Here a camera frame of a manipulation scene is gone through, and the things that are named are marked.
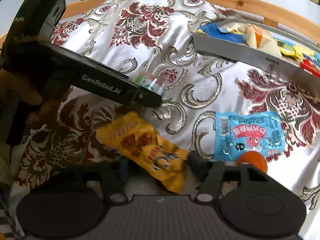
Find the person left hand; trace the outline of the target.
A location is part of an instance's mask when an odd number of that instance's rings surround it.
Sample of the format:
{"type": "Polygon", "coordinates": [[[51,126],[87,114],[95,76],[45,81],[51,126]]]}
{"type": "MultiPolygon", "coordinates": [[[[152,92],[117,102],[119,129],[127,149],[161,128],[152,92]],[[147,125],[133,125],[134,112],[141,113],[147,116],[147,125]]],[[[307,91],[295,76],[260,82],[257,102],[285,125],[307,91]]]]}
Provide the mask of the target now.
{"type": "Polygon", "coordinates": [[[41,96],[30,84],[22,77],[16,76],[4,69],[1,69],[1,116],[9,108],[9,101],[17,95],[22,101],[40,108],[27,117],[26,124],[31,129],[38,130],[54,118],[59,110],[61,103],[68,99],[72,89],[68,88],[63,92],[53,92],[41,96]]]}

